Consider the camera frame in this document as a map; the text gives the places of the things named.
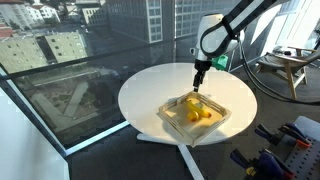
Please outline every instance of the white table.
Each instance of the white table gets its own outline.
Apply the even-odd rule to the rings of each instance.
[[[196,74],[192,63],[169,63],[147,68],[130,77],[119,93],[119,106],[127,121],[141,133],[138,139],[178,145],[194,179],[203,179],[184,141],[158,115],[161,105],[193,90]],[[199,145],[224,141],[253,121],[257,102],[250,88],[237,77],[211,68],[199,93],[232,112],[231,117]]]

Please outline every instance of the chair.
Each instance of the chair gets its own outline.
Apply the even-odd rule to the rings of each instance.
[[[267,53],[258,59],[259,64],[255,70],[258,72],[268,72],[288,82],[292,99],[297,99],[295,88],[303,80],[307,84],[306,65],[320,59],[320,51],[311,49],[294,48],[297,56],[286,56],[280,54]],[[312,52],[309,56],[301,56],[301,51]]]

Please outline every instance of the building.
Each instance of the building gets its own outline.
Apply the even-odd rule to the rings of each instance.
[[[112,30],[146,43],[162,41],[162,3],[160,0],[108,1]]]
[[[60,18],[58,16],[58,13],[55,8],[53,8],[49,5],[41,4],[41,3],[37,3],[37,4],[35,3],[31,7],[34,9],[33,12],[31,11],[32,15],[39,15],[40,14],[44,20],[45,19],[55,19],[58,22],[60,22]]]
[[[68,18],[72,22],[80,22],[80,10],[74,3],[67,3]]]
[[[47,60],[32,36],[0,41],[0,63],[9,73],[46,66]]]
[[[26,9],[28,10],[32,20],[34,21],[36,26],[41,26],[44,24],[44,19],[40,13],[40,10],[32,7],[32,6],[26,6]]]
[[[0,63],[9,73],[84,58],[90,52],[78,32],[4,38],[0,49]]]
[[[77,0],[76,6],[81,11],[82,21],[88,26],[108,24],[107,6],[104,0]]]
[[[11,27],[6,26],[4,23],[0,23],[0,38],[11,37],[13,30]]]
[[[20,29],[34,27],[34,22],[24,3],[19,0],[0,0],[0,21],[12,26],[15,23]]]
[[[84,37],[77,33],[58,33],[45,36],[58,63],[80,59],[90,54]]]
[[[200,19],[205,14],[214,13],[214,1],[177,0],[175,6],[175,37],[195,34]]]

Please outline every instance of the cable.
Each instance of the cable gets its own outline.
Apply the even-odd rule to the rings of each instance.
[[[284,101],[284,102],[289,102],[289,103],[297,103],[297,104],[305,104],[305,105],[315,105],[315,106],[319,106],[320,105],[320,101],[313,101],[313,102],[304,102],[304,101],[298,101],[298,100],[293,100],[291,98],[288,98],[288,97],[285,97],[281,94],[279,94],[278,92],[276,92],[275,90],[269,88],[268,86],[266,86],[265,84],[263,84],[253,73],[252,71],[250,70],[249,66],[248,66],[248,63],[247,63],[247,60],[246,60],[246,57],[245,57],[245,54],[244,54],[244,50],[243,50],[243,46],[242,46],[242,43],[239,39],[239,36],[238,36],[238,42],[240,43],[240,46],[239,46],[239,50],[240,50],[240,59],[242,61],[242,65],[245,69],[245,72],[247,74],[247,76],[249,77],[249,79],[252,81],[252,83],[261,91],[263,92],[264,94],[266,94],[267,96],[273,98],[273,99],[276,99],[276,100],[279,100],[279,101]],[[276,96],[273,96],[272,94],[266,92],[265,90],[263,90],[256,82],[258,82],[258,84],[260,84],[262,87],[264,87],[265,89],[271,91],[274,95],[277,95],[278,97]]]

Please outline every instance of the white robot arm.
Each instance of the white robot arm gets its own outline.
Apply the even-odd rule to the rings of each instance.
[[[198,92],[211,59],[237,48],[243,41],[243,29],[267,9],[289,0],[242,0],[228,15],[209,14],[202,17],[198,29],[198,42],[190,51],[195,56],[193,86]]]

